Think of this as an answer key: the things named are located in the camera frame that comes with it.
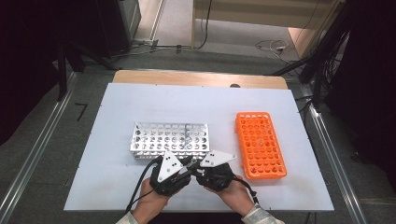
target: floor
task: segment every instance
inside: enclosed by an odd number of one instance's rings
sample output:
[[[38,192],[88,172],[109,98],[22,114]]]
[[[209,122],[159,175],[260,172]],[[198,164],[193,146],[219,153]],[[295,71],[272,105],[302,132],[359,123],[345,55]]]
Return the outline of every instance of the floor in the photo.
[[[150,2],[157,7],[161,4],[161,1],[146,2]],[[172,15],[175,15],[175,11],[172,10],[181,5],[172,5],[175,2],[176,0],[166,0],[164,2],[163,13],[160,15],[161,19],[158,20],[158,29],[155,32],[154,39],[159,39],[161,45],[188,45],[191,43],[191,36],[189,35],[191,29],[165,27],[165,25],[172,23],[166,21],[174,18]],[[202,32],[201,22],[197,21],[195,27],[197,35],[201,36],[199,34],[200,31]],[[238,27],[243,31],[241,35],[238,32]],[[134,49],[130,55],[116,57],[110,62],[122,66],[124,69],[189,70],[253,76],[270,74],[285,66],[286,63],[276,57],[271,50],[262,50],[269,49],[268,45],[262,44],[262,49],[257,49],[255,44],[256,41],[261,40],[288,41],[290,50],[285,50],[280,54],[282,59],[286,61],[298,60],[293,45],[289,42],[290,37],[284,30],[284,28],[279,27],[262,26],[259,28],[254,25],[228,23],[221,25],[217,22],[210,22],[207,45],[200,51],[188,50],[176,54],[175,50],[161,50],[150,54],[134,54],[147,51],[146,49]],[[141,34],[139,38],[149,38],[151,30]],[[121,212],[66,213],[63,211],[68,191],[90,135],[106,84],[112,81],[115,73],[89,60],[86,64],[88,65],[86,71],[83,74],[77,74],[73,94],[65,105],[64,112],[52,131],[41,159],[13,209],[8,223],[115,223],[121,217]],[[283,76],[296,99],[304,96],[301,85],[296,78],[300,71],[301,69],[296,69],[296,71]],[[54,87],[29,114],[13,137],[0,146],[1,195],[7,193],[8,187],[35,146],[37,137],[55,107],[57,90],[57,87]],[[78,120],[81,114],[80,104],[87,104],[88,106]],[[305,100],[298,100],[296,104],[299,108],[303,108]],[[332,112],[325,105],[320,106],[321,116],[325,120],[334,148],[358,197],[362,212],[367,218],[366,223],[391,223],[394,219],[394,211],[396,211],[394,202],[396,195],[385,174],[371,164],[350,159],[354,149],[349,143],[347,128],[340,119],[332,115]],[[302,119],[305,120],[313,149],[318,155],[318,164],[324,179],[328,183],[328,191],[335,209],[328,213],[318,212],[318,223],[364,223],[356,222],[351,218],[312,118],[308,114],[306,119],[304,119],[304,116],[302,116]],[[307,213],[300,212],[272,211],[272,214],[286,223],[304,223],[307,218]],[[174,217],[172,214],[162,214],[153,223],[180,223],[178,220],[185,220],[183,218]],[[227,223],[240,223],[238,217],[233,214],[213,216],[209,214],[187,214],[185,218],[188,218],[191,223],[203,223],[204,220],[210,218],[223,218]],[[311,217],[308,223],[314,223],[314,218]]]

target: gray carpet floor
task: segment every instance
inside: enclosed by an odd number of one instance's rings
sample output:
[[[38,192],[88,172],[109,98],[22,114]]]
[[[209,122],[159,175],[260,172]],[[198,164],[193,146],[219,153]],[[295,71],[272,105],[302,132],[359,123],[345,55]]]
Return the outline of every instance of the gray carpet floor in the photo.
[[[164,69],[248,75],[269,74],[285,65],[275,59],[198,51],[182,51],[176,54],[173,50],[123,56],[112,59],[111,62],[123,69]],[[115,71],[87,62],[87,68],[84,73],[78,75],[75,91],[9,223],[115,223],[122,217],[121,211],[83,213],[63,211],[106,85],[112,81],[114,74]],[[302,92],[294,74],[291,72],[290,75],[284,75],[284,78],[288,81],[294,97],[299,98]],[[12,138],[0,146],[1,195],[7,191],[44,127],[55,105],[57,91],[58,88],[54,87],[29,114]],[[88,104],[79,121],[78,117],[82,108],[76,103]],[[305,101],[296,103],[302,108]],[[354,150],[349,144],[346,127],[341,120],[327,110],[325,105],[320,106],[334,146],[357,196],[361,199],[361,206],[367,219],[370,223],[392,223],[396,211],[395,203],[373,202],[373,199],[395,198],[395,192],[390,187],[385,174],[373,165],[350,159]],[[318,154],[318,163],[323,177],[329,183],[327,188],[335,208],[333,212],[318,213],[318,223],[352,223],[318,132],[309,115],[306,118],[306,129],[312,139],[313,148]],[[284,220],[285,223],[304,223],[307,216],[307,213],[300,212],[273,211],[272,214]],[[210,218],[221,218],[219,223],[241,223],[235,214],[189,214],[178,215],[178,217],[173,214],[164,214],[156,218],[153,223],[208,223]],[[311,218],[309,223],[314,223],[314,219]]]

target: black stand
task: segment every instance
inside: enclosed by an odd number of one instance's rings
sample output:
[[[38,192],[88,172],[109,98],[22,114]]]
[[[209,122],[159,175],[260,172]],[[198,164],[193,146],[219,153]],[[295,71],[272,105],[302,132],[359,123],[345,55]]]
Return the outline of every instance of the black stand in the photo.
[[[352,10],[354,7],[354,2],[355,1],[353,0],[349,0],[345,3],[344,7],[335,18],[328,32],[318,44],[317,49],[311,55],[271,74],[271,76],[282,76],[285,73],[288,73],[289,71],[306,64],[302,73],[299,75],[299,80],[301,83],[308,83],[309,80],[311,80],[312,77],[317,74],[315,76],[315,85],[312,98],[312,104],[316,110],[318,110],[318,104],[320,103],[320,89],[324,76],[324,64],[327,60],[331,59],[331,51],[341,39],[341,36],[350,29],[350,25],[353,21]]]
[[[85,69],[85,63],[81,59],[81,54],[85,54],[92,58],[97,63],[101,64],[110,70],[120,70],[111,63],[106,62],[101,57],[94,54],[89,49],[79,45],[78,43],[72,42],[63,38],[58,43],[58,73],[59,73],[59,96],[58,101],[62,101],[67,93],[67,78],[66,78],[66,59],[70,63],[75,72],[83,72]]]

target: white tabletop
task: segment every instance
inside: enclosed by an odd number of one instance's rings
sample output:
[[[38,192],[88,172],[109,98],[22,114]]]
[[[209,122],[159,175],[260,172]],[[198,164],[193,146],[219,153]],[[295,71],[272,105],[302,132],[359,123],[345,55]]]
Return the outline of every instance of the white tabletop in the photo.
[[[288,174],[275,180],[249,180],[267,210],[332,211],[291,91],[110,83],[81,158],[64,210],[124,210],[149,161],[129,151],[134,123],[207,123],[210,148],[239,155],[236,113],[271,115]],[[240,159],[229,162],[244,175]],[[227,212],[221,199],[194,178],[173,196],[166,212]]]

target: person's right hand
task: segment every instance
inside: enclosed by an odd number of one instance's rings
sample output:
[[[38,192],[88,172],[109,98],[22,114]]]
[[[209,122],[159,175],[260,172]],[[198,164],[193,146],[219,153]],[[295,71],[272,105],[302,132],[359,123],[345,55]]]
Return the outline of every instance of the person's right hand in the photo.
[[[205,189],[219,195],[225,204],[227,204],[236,213],[239,213],[242,217],[245,217],[254,206],[253,201],[251,201],[248,196],[246,187],[238,181],[231,181],[230,186],[220,192],[216,192],[209,188]]]

